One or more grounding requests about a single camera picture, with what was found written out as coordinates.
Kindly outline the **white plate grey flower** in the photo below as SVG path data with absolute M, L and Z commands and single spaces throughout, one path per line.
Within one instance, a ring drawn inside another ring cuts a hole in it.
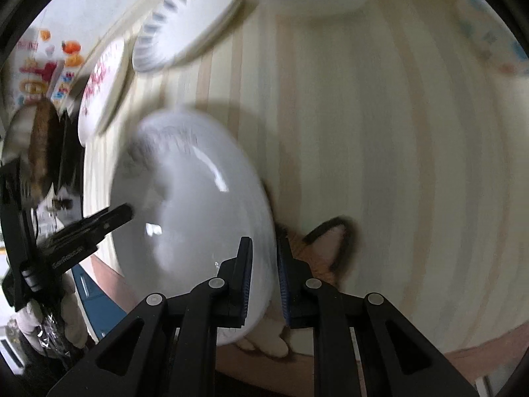
M 249 237 L 247 318 L 241 328 L 219 329 L 217 341 L 234 343 L 260 322 L 276 284 L 273 219 L 257 171 L 223 125 L 185 108 L 143 119 L 114 172 L 110 205 L 123 203 L 134 216 L 111 236 L 136 300 L 188 293 Z

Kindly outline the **white plate pink rose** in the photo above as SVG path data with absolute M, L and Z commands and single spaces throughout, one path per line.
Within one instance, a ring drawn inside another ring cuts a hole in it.
M 129 66 L 128 43 L 114 39 L 101 53 L 84 88 L 78 120 L 78 140 L 86 146 L 100 134 L 117 106 Z

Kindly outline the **white plate black leaf rim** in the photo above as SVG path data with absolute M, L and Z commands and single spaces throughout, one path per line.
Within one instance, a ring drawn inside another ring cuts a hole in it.
M 132 52 L 133 69 L 151 73 L 193 58 L 223 31 L 242 0 L 163 0 L 146 18 Z

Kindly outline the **white bowl red pattern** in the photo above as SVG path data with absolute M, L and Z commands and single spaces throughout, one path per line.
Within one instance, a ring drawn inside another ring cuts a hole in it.
M 453 0 L 463 35 L 500 73 L 528 76 L 528 55 L 485 0 Z

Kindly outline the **steel wok with lid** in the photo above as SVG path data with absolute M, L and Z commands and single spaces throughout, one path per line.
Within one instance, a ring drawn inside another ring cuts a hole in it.
M 50 191 L 71 188 L 81 151 L 73 120 L 44 97 L 15 112 L 5 134 L 2 162 L 20 159 L 28 204 L 36 206 Z

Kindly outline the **striped table mat with cat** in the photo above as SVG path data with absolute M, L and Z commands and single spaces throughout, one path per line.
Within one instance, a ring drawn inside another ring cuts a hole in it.
M 359 229 L 344 273 L 384 294 L 468 379 L 528 347 L 528 79 L 485 63 L 453 0 L 369 0 L 295 20 L 246 2 L 203 56 L 130 74 L 85 155 L 84 208 L 109 202 L 137 123 L 190 104 L 238 139 L 281 224 Z

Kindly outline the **colourful wall stickers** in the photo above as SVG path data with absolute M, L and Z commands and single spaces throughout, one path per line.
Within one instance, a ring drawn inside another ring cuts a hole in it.
M 59 109 L 85 61 L 82 44 L 51 30 L 29 28 L 14 48 L 13 87 L 18 105 L 48 98 Z

